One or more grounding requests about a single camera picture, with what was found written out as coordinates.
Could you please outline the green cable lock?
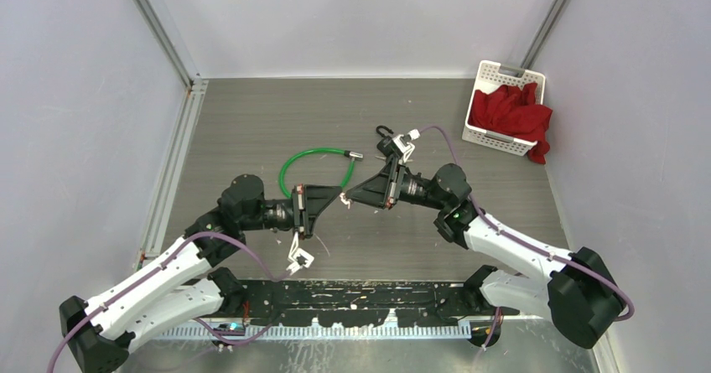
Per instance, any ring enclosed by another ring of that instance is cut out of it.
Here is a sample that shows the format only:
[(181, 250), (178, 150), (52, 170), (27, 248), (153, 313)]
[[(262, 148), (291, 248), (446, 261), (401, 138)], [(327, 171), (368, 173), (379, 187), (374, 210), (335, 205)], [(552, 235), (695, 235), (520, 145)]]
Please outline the green cable lock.
[(291, 170), (292, 166), (295, 164), (300, 164), (306, 166), (308, 163), (311, 166), (322, 166), (323, 159), (328, 157), (337, 157), (347, 160), (347, 167), (345, 173), (340, 179), (340, 187), (344, 189), (348, 183), (351, 181), (356, 168), (356, 164), (364, 159), (362, 153), (358, 153), (354, 150), (342, 149), (342, 148), (309, 148), (300, 151), (290, 158), (288, 158), (280, 168), (278, 172), (278, 186), (281, 193), (287, 198), (291, 197), (291, 189), (287, 186), (287, 176), (288, 172)]

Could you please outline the black padlock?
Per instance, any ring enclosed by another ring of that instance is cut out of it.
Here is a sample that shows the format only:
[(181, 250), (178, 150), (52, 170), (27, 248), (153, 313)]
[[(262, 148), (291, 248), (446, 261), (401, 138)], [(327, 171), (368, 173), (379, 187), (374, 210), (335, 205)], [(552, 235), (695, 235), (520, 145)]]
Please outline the black padlock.
[(378, 125), (376, 133), (380, 136), (380, 141), (376, 145), (376, 149), (385, 157), (389, 157), (397, 152), (397, 145), (393, 142), (394, 131), (385, 126)]

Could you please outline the small silver keys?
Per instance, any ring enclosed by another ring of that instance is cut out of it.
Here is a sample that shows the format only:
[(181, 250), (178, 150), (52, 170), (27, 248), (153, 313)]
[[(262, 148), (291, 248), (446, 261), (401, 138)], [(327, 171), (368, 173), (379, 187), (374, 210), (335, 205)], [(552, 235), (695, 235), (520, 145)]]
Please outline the small silver keys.
[(341, 203), (344, 204), (348, 210), (351, 208), (353, 202), (352, 202), (351, 199), (349, 199), (349, 198), (345, 195), (345, 193), (341, 193), (341, 194), (339, 195), (339, 199), (340, 199)]

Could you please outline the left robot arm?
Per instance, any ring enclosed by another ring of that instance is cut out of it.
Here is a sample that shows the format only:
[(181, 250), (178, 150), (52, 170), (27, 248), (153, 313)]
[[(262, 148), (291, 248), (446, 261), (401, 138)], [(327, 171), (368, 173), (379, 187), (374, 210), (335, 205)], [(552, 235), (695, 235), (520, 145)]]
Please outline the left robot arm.
[[(63, 339), (47, 370), (53, 371), (62, 350), (69, 349), (81, 371), (113, 372), (167, 329), (213, 313), (237, 315), (247, 296), (220, 264), (243, 251), (273, 282), (310, 267), (314, 258), (299, 242), (313, 236), (316, 220), (341, 193), (338, 185), (299, 184), (287, 199), (267, 199), (258, 176), (235, 177), (217, 206), (160, 256), (103, 293), (87, 300), (72, 296), (60, 305)], [(272, 273), (247, 246), (248, 231), (292, 232), (283, 272)]]

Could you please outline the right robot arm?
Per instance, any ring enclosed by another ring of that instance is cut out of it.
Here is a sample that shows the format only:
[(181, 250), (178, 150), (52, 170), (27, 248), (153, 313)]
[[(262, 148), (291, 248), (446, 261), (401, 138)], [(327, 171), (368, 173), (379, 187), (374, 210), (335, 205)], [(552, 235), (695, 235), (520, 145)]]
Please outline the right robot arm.
[(523, 235), (475, 205), (470, 193), (464, 170), (455, 163), (426, 179), (390, 157), (378, 174), (342, 198), (348, 205), (383, 210), (401, 202), (437, 210), (433, 223), (447, 242), (516, 270), (483, 266), (470, 277), (465, 302), (475, 314), (510, 308), (538, 316), (584, 349), (593, 348), (615, 321), (629, 318), (631, 301), (596, 251), (571, 251)]

